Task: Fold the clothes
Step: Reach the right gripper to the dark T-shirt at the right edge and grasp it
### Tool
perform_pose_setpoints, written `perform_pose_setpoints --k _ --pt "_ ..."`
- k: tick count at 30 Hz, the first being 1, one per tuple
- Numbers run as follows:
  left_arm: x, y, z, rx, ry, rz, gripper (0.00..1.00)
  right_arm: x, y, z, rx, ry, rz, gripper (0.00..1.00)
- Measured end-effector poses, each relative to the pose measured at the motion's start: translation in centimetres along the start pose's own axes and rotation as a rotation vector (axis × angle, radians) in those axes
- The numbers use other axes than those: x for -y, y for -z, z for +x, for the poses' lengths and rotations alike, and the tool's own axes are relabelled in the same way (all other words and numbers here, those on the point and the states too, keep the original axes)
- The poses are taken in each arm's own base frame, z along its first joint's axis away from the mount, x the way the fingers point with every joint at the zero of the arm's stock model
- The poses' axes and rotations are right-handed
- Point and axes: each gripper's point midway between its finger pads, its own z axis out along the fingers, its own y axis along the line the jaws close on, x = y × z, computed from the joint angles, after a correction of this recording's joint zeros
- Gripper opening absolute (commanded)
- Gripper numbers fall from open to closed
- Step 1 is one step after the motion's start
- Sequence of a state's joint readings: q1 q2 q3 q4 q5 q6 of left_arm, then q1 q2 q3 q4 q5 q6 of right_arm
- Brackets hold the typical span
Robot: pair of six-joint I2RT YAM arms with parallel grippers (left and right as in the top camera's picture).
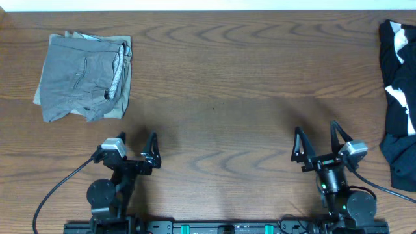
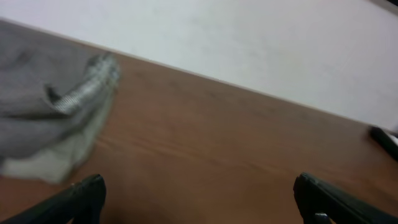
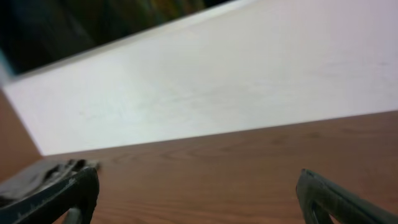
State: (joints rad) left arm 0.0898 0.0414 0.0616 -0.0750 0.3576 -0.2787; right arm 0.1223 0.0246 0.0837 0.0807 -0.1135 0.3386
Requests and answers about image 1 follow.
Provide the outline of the dark navy t-shirt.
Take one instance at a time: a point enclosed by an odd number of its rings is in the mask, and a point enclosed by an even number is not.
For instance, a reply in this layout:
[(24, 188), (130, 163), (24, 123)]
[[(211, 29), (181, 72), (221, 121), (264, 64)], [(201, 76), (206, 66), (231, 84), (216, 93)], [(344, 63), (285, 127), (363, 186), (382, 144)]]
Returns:
[(395, 137), (386, 134), (380, 150), (390, 166), (391, 186), (415, 192), (415, 135)]

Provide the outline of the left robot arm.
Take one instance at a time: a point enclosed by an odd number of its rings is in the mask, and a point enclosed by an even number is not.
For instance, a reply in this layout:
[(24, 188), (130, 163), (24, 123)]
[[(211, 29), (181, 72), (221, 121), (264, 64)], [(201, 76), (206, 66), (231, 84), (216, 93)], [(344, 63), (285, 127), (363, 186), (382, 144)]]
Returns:
[(103, 163), (112, 170), (110, 179), (98, 179), (88, 188), (86, 198), (91, 205), (92, 218), (102, 222), (121, 220), (126, 216), (129, 200), (138, 176), (150, 176), (161, 167), (157, 134), (152, 132), (140, 153), (144, 160), (129, 160), (125, 133), (108, 138), (92, 155), (94, 163)]

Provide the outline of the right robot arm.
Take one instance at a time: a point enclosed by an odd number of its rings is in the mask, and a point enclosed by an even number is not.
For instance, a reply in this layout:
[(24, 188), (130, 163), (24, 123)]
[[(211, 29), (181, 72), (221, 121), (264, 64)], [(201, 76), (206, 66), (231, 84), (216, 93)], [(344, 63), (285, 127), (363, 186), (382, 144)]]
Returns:
[(374, 225), (376, 195), (363, 187), (348, 184), (345, 171), (355, 172), (368, 147), (354, 140), (335, 121), (330, 124), (331, 152), (317, 155), (307, 135), (296, 127), (291, 161), (302, 163), (302, 171), (314, 171), (326, 202), (332, 225), (336, 229), (364, 229)]

